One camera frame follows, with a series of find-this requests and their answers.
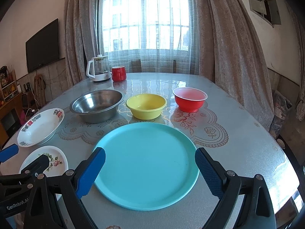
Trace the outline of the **large turquoise plastic plate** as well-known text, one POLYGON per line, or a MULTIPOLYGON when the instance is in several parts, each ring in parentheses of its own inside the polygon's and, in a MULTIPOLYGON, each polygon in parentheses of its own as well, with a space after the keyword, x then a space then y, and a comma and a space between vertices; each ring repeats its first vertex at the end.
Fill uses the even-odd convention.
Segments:
POLYGON ((137 211, 169 207, 184 198, 199 175, 196 147, 184 133, 160 123, 131 123, 96 145, 105 163, 95 180, 114 204, 137 211))

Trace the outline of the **black wall television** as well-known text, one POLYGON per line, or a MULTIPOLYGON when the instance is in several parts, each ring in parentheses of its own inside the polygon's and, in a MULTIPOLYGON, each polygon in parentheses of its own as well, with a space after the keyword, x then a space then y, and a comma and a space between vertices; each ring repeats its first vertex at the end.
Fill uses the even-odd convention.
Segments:
POLYGON ((58 40, 58 19, 27 40, 25 51, 28 73, 60 59, 58 40))

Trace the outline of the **red mug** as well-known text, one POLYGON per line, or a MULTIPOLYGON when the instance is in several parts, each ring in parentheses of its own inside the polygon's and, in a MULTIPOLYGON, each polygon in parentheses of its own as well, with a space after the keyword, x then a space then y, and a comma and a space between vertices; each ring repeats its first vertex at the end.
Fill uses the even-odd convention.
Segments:
POLYGON ((125 81, 127 78, 125 66, 116 66, 112 68, 112 80, 114 82, 125 81))

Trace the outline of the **right beige curtain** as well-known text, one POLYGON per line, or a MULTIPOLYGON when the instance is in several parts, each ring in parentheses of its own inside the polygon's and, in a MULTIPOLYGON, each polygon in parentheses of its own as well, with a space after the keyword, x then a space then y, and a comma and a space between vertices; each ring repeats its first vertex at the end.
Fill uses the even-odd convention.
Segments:
POLYGON ((269 130, 274 103, 263 49, 242 0, 195 0, 198 73, 214 82, 269 130))

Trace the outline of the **red plastic bowl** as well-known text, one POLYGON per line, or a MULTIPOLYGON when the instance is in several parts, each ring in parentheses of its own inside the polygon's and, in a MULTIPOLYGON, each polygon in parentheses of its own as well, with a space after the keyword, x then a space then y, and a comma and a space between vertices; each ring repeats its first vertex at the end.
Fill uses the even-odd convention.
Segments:
POLYGON ((204 91, 191 87, 175 88, 173 94, 178 108, 188 113, 198 111, 208 98, 208 95, 204 91))

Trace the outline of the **left beige curtain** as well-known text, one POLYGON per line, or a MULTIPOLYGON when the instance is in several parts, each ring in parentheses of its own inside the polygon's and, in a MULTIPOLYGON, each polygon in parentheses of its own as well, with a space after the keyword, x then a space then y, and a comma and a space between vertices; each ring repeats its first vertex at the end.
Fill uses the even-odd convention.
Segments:
POLYGON ((98 54, 95 0, 65 0, 65 61, 68 86, 86 78, 86 65, 98 54))

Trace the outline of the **white plate red characters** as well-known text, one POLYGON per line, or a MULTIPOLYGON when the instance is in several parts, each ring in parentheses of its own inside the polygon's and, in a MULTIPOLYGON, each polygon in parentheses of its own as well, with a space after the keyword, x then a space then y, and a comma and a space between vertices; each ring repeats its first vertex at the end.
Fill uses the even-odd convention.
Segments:
POLYGON ((31 147, 46 143, 56 133, 64 117, 65 112, 60 108, 48 109, 33 116, 19 131, 18 145, 31 147))

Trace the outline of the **sheer white window curtain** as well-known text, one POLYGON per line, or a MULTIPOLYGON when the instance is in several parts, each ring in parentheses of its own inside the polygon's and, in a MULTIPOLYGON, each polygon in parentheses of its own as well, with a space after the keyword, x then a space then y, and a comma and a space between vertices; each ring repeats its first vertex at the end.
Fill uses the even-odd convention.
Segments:
POLYGON ((195 0, 95 0, 98 49, 128 72, 198 74, 195 0))

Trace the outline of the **yellow plastic bowl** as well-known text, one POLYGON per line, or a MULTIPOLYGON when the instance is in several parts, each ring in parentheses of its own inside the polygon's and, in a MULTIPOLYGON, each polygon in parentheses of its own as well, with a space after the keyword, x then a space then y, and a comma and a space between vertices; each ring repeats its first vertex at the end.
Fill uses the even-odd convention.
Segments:
POLYGON ((126 106, 132 115, 140 120, 152 120, 161 115, 166 107, 164 97, 156 94, 139 94, 127 99, 126 106))

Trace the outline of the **beige curtain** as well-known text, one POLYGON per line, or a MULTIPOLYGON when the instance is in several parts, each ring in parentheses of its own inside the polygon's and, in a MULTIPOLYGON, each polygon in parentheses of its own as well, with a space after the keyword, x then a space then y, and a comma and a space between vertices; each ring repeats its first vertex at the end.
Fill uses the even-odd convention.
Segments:
POLYGON ((274 103, 263 49, 242 0, 195 0, 198 73, 214 82, 269 130, 274 103))
POLYGON ((95 0, 65 0, 65 61, 68 86, 86 78, 86 65, 98 54, 95 0))

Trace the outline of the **white glass electric kettle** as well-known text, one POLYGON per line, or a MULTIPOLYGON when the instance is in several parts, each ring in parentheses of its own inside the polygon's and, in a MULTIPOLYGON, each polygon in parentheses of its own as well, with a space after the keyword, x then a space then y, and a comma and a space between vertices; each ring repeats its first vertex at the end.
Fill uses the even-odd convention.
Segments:
POLYGON ((98 55, 89 60, 86 68, 86 76, 94 82, 109 80, 111 78, 111 71, 108 57, 98 55))

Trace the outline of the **grey wall electrical box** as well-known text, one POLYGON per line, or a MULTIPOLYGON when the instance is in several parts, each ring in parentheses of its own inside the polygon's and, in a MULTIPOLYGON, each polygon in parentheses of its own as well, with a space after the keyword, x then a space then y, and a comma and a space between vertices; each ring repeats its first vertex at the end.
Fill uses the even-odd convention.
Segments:
POLYGON ((249 0, 250 10, 270 25, 281 25, 281 18, 276 0, 249 0))

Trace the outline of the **small white floral plate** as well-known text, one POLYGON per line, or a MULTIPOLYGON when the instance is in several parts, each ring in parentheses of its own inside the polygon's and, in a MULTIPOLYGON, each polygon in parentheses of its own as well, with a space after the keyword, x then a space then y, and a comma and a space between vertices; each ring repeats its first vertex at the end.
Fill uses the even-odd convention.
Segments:
POLYGON ((68 161, 62 150, 55 146, 42 146, 34 150, 22 163, 19 173, 32 161, 41 155, 46 155, 49 159, 49 166, 43 172, 47 177, 63 175, 68 169, 68 161))

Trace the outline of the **wooden shelf cabinet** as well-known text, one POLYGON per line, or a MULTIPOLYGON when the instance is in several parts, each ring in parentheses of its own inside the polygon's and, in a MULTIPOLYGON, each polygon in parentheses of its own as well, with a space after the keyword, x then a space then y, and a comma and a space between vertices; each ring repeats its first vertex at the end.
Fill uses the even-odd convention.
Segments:
POLYGON ((15 71, 1 73, 1 148, 21 126, 22 95, 18 91, 15 71))

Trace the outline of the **stainless steel bowl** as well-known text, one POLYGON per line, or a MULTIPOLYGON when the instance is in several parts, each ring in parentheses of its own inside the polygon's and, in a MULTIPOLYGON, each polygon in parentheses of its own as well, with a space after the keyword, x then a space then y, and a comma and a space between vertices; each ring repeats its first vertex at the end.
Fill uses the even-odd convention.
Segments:
POLYGON ((117 90, 96 90, 71 102, 70 110, 86 123, 102 123, 117 114, 125 95, 117 90))

